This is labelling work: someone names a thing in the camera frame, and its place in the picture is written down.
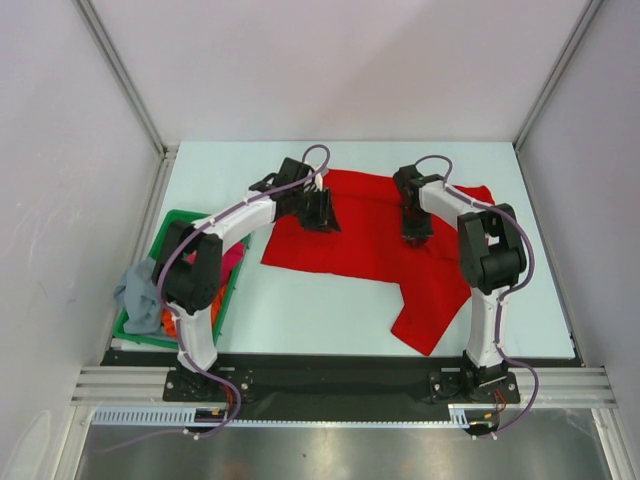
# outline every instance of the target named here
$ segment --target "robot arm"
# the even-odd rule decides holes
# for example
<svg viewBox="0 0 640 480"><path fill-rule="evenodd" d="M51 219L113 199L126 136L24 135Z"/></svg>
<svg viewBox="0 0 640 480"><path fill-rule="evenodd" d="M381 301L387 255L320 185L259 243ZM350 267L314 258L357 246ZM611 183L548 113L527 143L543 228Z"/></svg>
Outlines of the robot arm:
<svg viewBox="0 0 640 480"><path fill-rule="evenodd" d="M277 174L272 173L249 187L244 202L225 212L222 219L216 221L220 215L212 215L193 223L175 221L169 226L153 272L152 280L156 285L178 246L200 230L184 249L187 254L196 252L195 261L189 263L184 257L177 258L170 265L160 292L162 298L180 313L182 342L199 368L207 370L217 359L207 308L220 289L222 257L229 248L254 230L285 215L295 215L305 230L340 230L328 189L318 188L313 181L287 190L279 189L303 181L312 171L303 162L285 158ZM180 363L194 370L184 355L185 352L179 352Z"/></svg>
<svg viewBox="0 0 640 480"><path fill-rule="evenodd" d="M518 232L500 215L451 195L440 175L422 176L410 165L400 168L393 178L403 200L403 236L410 245L421 246L433 235L431 215L458 231L460 269L471 287L471 335L463 354L468 388L502 381L507 365L496 339L503 338L506 305L502 305L500 332L496 332L496 311L500 295L517 283L526 268ZM511 206L496 208L515 218Z"/></svg>

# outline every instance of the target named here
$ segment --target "white table surface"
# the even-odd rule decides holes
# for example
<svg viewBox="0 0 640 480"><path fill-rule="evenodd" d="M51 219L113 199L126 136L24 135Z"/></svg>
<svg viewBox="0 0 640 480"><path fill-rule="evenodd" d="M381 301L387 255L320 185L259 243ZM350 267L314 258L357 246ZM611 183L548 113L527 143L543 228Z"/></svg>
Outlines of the white table surface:
<svg viewBox="0 0 640 480"><path fill-rule="evenodd" d="M184 142L171 173L159 219L172 209L214 213L237 202L247 187L277 171L286 156L300 159L310 142ZM398 167L439 153L454 161L452 183L486 185L510 203L531 237L536 272L513 295L506 350L513 356L572 358L567 325L552 281L524 182L509 143L328 142L329 168L391 176ZM321 151L310 163L323 159ZM443 173L438 160L421 172ZM396 284L261 265L272 226L253 234L218 348L235 353L420 355L390 332L403 301ZM470 300L432 355L458 356L470 331Z"/></svg>

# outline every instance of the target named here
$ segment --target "white wall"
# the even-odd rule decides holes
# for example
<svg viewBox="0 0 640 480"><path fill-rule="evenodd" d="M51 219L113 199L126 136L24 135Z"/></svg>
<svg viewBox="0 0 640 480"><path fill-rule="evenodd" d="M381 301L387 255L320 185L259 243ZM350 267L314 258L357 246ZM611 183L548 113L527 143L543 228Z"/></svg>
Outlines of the white wall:
<svg viewBox="0 0 640 480"><path fill-rule="evenodd" d="M578 340L640 451L640 2L605 4L522 158Z"/></svg>
<svg viewBox="0 0 640 480"><path fill-rule="evenodd" d="M165 141L497 140L585 0L94 0Z"/></svg>
<svg viewBox="0 0 640 480"><path fill-rule="evenodd" d="M106 343L157 159L72 2L3 1L0 58L0 472L47 410L42 474Z"/></svg>

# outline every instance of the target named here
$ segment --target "green basket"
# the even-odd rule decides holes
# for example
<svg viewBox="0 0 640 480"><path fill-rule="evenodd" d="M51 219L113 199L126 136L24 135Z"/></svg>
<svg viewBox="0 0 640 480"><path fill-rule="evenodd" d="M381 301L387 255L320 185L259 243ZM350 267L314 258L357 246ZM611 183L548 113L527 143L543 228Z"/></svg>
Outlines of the green basket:
<svg viewBox="0 0 640 480"><path fill-rule="evenodd" d="M167 213L167 216L164 218L162 222L162 226L160 227L160 231L153 241L153 245L151 245L151 251L149 252L149 256L154 260L158 260L158 256L160 255L160 250L162 249L162 242L164 242L164 237L167 235L167 229L171 222L175 220L184 220L185 222L193 222L195 220L200 220L201 218L207 217L206 213L196 213L196 212L187 212L185 210L171 210ZM246 236L242 243L245 245L245 251L249 248L249 240L250 236ZM244 258L240 260L240 263L235 266L233 271L231 272L231 277L229 278L229 284L227 287L227 293L222 300L222 305L220 306L220 311L218 312L218 316L216 317L216 326L213 329L213 341L217 342L218 336L220 335L220 329L222 328L222 324L224 323L224 317L227 315L227 310L229 309L229 304L231 302L231 295L233 295L233 291L235 290L236 282L238 281L238 275L240 274L240 267L242 267L242 262ZM158 347L172 348L174 350L178 350L178 343L176 341L170 340L162 340L159 338L150 338L144 335L133 335L130 333L126 333L124 331L124 324L129 320L129 315L126 310L122 310L120 312L120 316L118 317L118 321L116 322L115 327L113 328L113 336L116 338L122 338L124 340L131 340L137 343L148 343L150 345L156 345Z"/></svg>

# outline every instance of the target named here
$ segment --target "red cloth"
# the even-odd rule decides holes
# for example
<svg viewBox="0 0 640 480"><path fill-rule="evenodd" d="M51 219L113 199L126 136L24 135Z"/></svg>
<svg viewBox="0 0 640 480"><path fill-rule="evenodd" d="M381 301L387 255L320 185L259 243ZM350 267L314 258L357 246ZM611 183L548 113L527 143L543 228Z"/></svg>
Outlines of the red cloth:
<svg viewBox="0 0 640 480"><path fill-rule="evenodd" d="M276 222L262 263L398 283L404 308L391 332L431 354L471 295L458 266L456 231L434 216L434 236L411 248L402 240L401 200L393 179L331 170L324 184L331 189L342 233L305 232L294 217L284 217ZM486 187L458 188L493 203Z"/></svg>

